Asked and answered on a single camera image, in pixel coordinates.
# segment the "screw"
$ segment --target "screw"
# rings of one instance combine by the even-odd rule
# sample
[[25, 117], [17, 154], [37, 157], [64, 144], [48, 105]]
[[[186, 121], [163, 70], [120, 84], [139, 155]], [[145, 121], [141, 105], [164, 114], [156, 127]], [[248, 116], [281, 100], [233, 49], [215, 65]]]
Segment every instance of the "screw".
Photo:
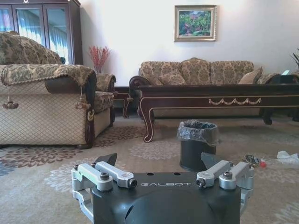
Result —
[[133, 189], [133, 188], [135, 188], [137, 186], [137, 180], [135, 180], [135, 179], [131, 179], [131, 180], [129, 180], [129, 182], [128, 182], [128, 188], [129, 189]]
[[197, 184], [200, 188], [202, 188], [202, 187], [204, 187], [204, 186], [206, 185], [206, 181], [205, 181], [204, 179], [202, 179], [202, 178], [199, 178], [199, 179], [196, 180], [196, 184]]
[[101, 178], [101, 180], [106, 181], [106, 180], [109, 179], [109, 174], [107, 174], [107, 173], [101, 173], [100, 178]]
[[228, 172], [228, 171], [224, 172], [223, 176], [226, 177], [227, 179], [232, 179], [233, 178], [232, 172]]

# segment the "glass cabinet door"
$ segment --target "glass cabinet door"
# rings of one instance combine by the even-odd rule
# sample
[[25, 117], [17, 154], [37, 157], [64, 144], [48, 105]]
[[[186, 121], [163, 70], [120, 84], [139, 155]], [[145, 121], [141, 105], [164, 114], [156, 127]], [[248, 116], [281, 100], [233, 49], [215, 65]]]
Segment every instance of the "glass cabinet door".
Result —
[[70, 31], [67, 5], [43, 5], [47, 47], [71, 64]]
[[0, 5], [0, 31], [14, 30], [11, 6]]
[[13, 5], [13, 13], [19, 34], [45, 46], [42, 5]]

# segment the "silver metal bracket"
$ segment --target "silver metal bracket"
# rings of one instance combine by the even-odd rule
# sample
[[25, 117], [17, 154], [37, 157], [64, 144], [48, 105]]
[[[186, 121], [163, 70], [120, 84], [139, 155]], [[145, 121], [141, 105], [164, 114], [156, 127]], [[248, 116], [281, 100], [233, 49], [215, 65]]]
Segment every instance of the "silver metal bracket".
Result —
[[109, 173], [113, 180], [117, 182], [117, 185], [121, 188], [134, 188], [137, 185], [137, 181], [134, 179], [134, 174], [130, 172], [122, 171], [106, 162], [97, 162], [95, 165], [97, 170], [101, 172]]
[[207, 171], [197, 173], [196, 183], [200, 187], [211, 187], [219, 178], [219, 186], [224, 190], [234, 190], [236, 186], [241, 189], [241, 209], [244, 212], [247, 200], [253, 195], [254, 168], [246, 162], [239, 162], [231, 166], [231, 162], [220, 161]]
[[84, 163], [71, 170], [73, 197], [79, 201], [80, 209], [93, 223], [93, 204], [91, 195], [86, 189], [97, 188], [109, 191], [113, 188], [113, 180], [119, 187], [134, 188], [137, 181], [130, 172], [122, 171], [106, 162], [97, 162], [94, 167]]
[[198, 172], [196, 183], [199, 187], [211, 187], [214, 185], [215, 180], [230, 169], [230, 162], [221, 160], [206, 171]]

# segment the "tassel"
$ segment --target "tassel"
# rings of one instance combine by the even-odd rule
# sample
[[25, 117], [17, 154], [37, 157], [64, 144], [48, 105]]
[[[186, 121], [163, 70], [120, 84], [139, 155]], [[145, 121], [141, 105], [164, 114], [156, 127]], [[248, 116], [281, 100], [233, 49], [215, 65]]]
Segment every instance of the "tassel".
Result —
[[86, 99], [83, 98], [83, 94], [82, 94], [82, 86], [80, 87], [81, 90], [81, 95], [80, 95], [80, 99], [79, 101], [76, 103], [75, 107], [76, 109], [85, 109], [88, 110], [90, 108], [90, 104], [87, 103]]
[[129, 88], [129, 97], [127, 98], [128, 102], [132, 102], [134, 99], [131, 97], [131, 88]]
[[13, 110], [13, 109], [16, 109], [18, 108], [19, 104], [18, 103], [14, 103], [12, 101], [12, 99], [10, 98], [10, 92], [9, 92], [9, 87], [8, 87], [8, 98], [7, 98], [7, 103], [6, 104], [2, 104], [2, 107], [4, 109], [7, 109], [7, 110]]

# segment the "dark wooden table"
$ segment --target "dark wooden table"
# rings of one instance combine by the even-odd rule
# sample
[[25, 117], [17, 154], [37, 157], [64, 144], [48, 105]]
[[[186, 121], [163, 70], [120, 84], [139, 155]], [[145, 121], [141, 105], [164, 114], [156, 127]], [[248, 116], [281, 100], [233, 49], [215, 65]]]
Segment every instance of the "dark wooden table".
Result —
[[129, 87], [128, 86], [116, 86], [115, 91], [117, 92], [117, 95], [114, 97], [114, 100], [123, 100], [123, 109], [122, 109], [122, 115], [124, 118], [129, 118], [128, 116], [128, 106], [130, 104], [130, 93], [129, 93]]
[[154, 136], [153, 109], [257, 107], [263, 109], [263, 120], [270, 125], [275, 107], [292, 107], [293, 120], [299, 121], [298, 84], [139, 86], [139, 90], [139, 114], [147, 130], [145, 142]]

